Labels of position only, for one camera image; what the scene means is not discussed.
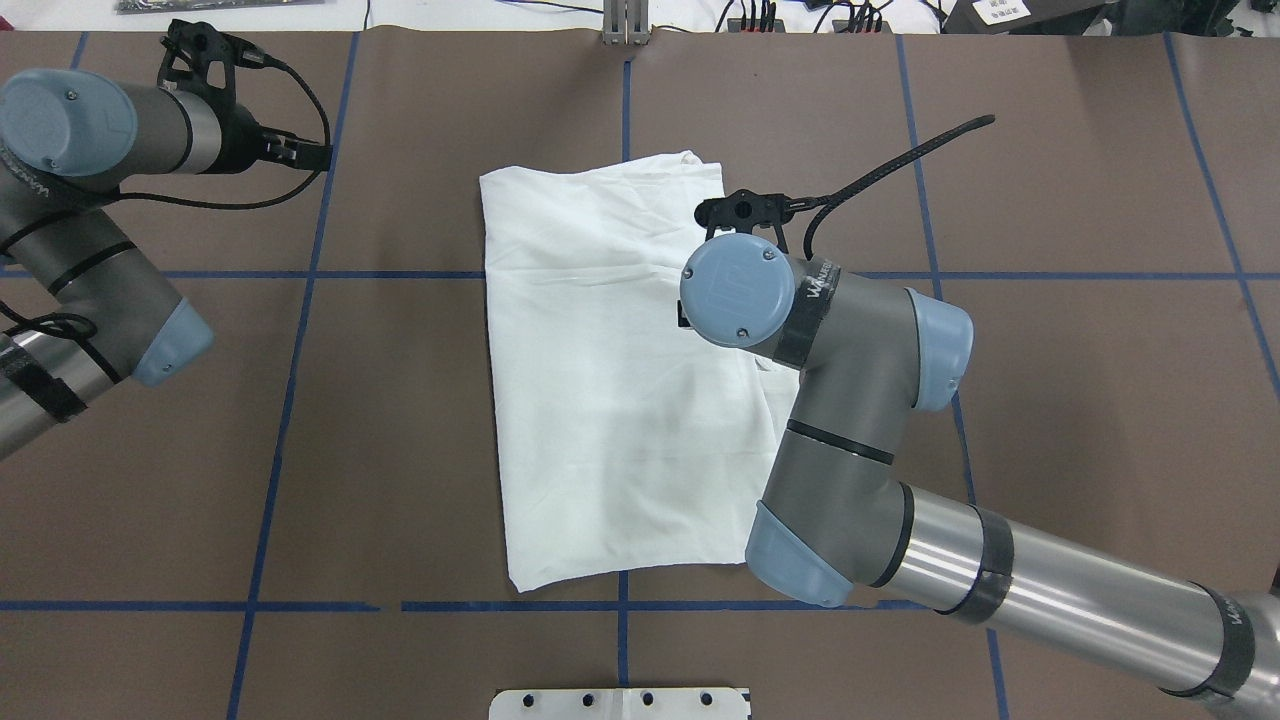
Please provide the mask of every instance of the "white metal plate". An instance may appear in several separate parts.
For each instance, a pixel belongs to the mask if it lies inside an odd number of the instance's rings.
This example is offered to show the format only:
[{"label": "white metal plate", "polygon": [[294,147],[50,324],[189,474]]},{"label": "white metal plate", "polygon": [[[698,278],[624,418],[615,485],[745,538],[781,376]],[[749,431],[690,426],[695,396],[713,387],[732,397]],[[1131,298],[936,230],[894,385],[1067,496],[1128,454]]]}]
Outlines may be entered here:
[{"label": "white metal plate", "polygon": [[749,698],[740,688],[503,691],[489,720],[750,720]]}]

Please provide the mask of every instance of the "folded fabric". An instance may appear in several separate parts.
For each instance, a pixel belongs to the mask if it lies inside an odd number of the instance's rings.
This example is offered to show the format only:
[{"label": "folded fabric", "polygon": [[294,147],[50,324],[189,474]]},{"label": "folded fabric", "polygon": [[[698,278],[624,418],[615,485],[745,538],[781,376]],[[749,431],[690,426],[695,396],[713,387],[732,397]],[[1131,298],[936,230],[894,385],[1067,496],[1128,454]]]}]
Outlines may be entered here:
[{"label": "folded fabric", "polygon": [[521,592],[634,568],[742,562],[792,370],[676,323],[692,152],[480,178],[507,569]]}]

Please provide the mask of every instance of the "robotic arm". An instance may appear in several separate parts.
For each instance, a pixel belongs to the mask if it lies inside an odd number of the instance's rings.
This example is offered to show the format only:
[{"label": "robotic arm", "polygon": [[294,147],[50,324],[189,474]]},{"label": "robotic arm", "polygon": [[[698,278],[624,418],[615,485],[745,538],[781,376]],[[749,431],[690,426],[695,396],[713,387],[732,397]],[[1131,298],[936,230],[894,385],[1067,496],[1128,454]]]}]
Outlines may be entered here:
[{"label": "robotic arm", "polygon": [[[0,91],[0,263],[27,268],[60,304],[0,334],[0,460],[124,378],[156,386],[212,343],[212,331],[102,208],[159,200],[212,209],[293,197],[329,167],[329,123],[287,64],[207,23],[174,20],[157,86],[32,69]],[[182,61],[186,68],[175,67]],[[236,68],[274,67],[306,91],[324,143],[260,126],[236,102]],[[221,87],[210,83],[220,72]],[[289,193],[228,205],[120,193],[133,174],[239,173],[257,160],[311,170]]]},{"label": "robotic arm", "polygon": [[[705,201],[696,219],[708,241],[680,284],[684,319],[703,338],[803,373],[756,506],[751,571],[824,607],[854,583],[883,587],[1133,673],[1219,717],[1280,717],[1280,594],[1228,597],[891,479],[908,414],[950,404],[973,324],[959,307],[748,234],[774,227],[781,241],[794,211],[826,200]],[[719,228],[739,232],[712,237]]]}]

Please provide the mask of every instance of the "blue cap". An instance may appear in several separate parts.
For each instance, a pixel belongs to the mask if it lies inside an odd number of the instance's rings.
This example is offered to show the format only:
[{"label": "blue cap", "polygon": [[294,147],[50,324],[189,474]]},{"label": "blue cap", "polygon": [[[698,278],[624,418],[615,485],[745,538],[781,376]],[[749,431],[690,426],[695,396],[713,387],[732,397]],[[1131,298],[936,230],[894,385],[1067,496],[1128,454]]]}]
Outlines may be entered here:
[{"label": "blue cap", "polygon": [[120,86],[100,74],[31,69],[0,90],[0,135],[33,168],[96,176],[129,154],[138,113]]},{"label": "blue cap", "polygon": [[708,240],[685,264],[680,304],[698,334],[721,347],[750,347],[782,328],[795,299],[786,255],[763,237]]},{"label": "blue cap", "polygon": [[840,607],[854,592],[854,583],[796,537],[764,502],[755,503],[746,566],[764,584],[809,605]]},{"label": "blue cap", "polygon": [[973,320],[964,310],[911,288],[920,340],[920,388],[916,410],[942,410],[960,387],[973,351]]},{"label": "blue cap", "polygon": [[186,297],[174,307],[151,346],[142,354],[133,377],[147,387],[163,383],[214,345],[214,331]]}]

